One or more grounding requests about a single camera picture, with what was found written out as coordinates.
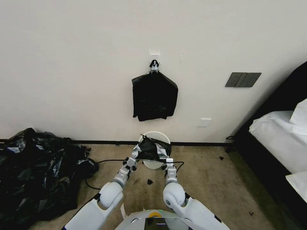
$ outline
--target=white bedsheet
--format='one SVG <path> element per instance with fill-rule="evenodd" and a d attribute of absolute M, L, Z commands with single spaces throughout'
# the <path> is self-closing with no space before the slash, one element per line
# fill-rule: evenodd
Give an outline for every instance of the white bedsheet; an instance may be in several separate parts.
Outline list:
<path fill-rule="evenodd" d="M 307 128 L 290 123 L 292 113 L 264 115 L 254 120 L 249 132 L 294 174 L 307 171 Z"/>
<path fill-rule="evenodd" d="M 307 171 L 287 175 L 286 179 L 304 201 L 307 202 Z"/>

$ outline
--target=wall outlet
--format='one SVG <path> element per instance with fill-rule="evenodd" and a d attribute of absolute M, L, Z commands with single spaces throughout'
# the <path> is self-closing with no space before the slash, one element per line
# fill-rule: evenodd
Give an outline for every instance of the wall outlet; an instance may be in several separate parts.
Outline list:
<path fill-rule="evenodd" d="M 201 118 L 198 122 L 198 127 L 207 127 L 211 122 L 211 118 Z"/>

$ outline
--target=beige carpet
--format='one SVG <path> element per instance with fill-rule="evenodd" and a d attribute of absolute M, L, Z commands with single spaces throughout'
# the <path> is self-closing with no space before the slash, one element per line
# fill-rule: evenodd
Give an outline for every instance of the beige carpet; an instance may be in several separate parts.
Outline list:
<path fill-rule="evenodd" d="M 124 159 L 131 155 L 133 149 L 132 145 L 87 146 L 92 148 L 90 157 L 96 161 Z M 171 156 L 176 161 L 185 162 L 178 171 L 179 183 L 185 191 L 201 201 L 231 230 L 285 229 L 276 204 L 236 153 L 228 155 L 223 147 L 173 146 Z M 121 162 L 100 164 L 99 171 L 88 180 L 89 183 L 94 187 L 102 187 L 112 180 L 121 165 Z M 147 179 L 151 179 L 153 184 L 147 185 Z M 138 169 L 131 174 L 123 191 L 126 213 L 143 208 L 170 211 L 163 202 L 163 188 L 164 172 L 161 169 L 148 169 L 139 162 Z M 96 193 L 97 190 L 82 182 L 79 208 Z M 121 204 L 111 213 L 102 229 L 115 229 L 121 223 Z M 77 210 L 71 210 L 52 221 L 39 221 L 30 229 L 61 229 Z"/>

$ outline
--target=baseboard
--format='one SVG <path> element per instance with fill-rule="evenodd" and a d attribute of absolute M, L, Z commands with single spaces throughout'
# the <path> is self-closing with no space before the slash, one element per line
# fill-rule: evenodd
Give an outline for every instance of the baseboard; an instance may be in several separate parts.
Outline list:
<path fill-rule="evenodd" d="M 137 145 L 137 141 L 72 141 L 74 144 L 114 144 L 114 145 Z M 233 146 L 233 143 L 213 143 L 213 142 L 171 142 L 176 146 Z"/>

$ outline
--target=white wall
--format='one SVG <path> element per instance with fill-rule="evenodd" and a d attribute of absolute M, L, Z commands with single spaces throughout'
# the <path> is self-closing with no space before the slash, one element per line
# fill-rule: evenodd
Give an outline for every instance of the white wall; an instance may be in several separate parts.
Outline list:
<path fill-rule="evenodd" d="M 33 127 L 78 140 L 224 142 L 307 60 L 305 0 L 0 1 L 0 138 Z M 139 122 L 131 79 L 160 48 L 173 117 Z M 225 88 L 231 72 L 262 72 Z M 207 128 L 199 118 L 212 118 Z"/>

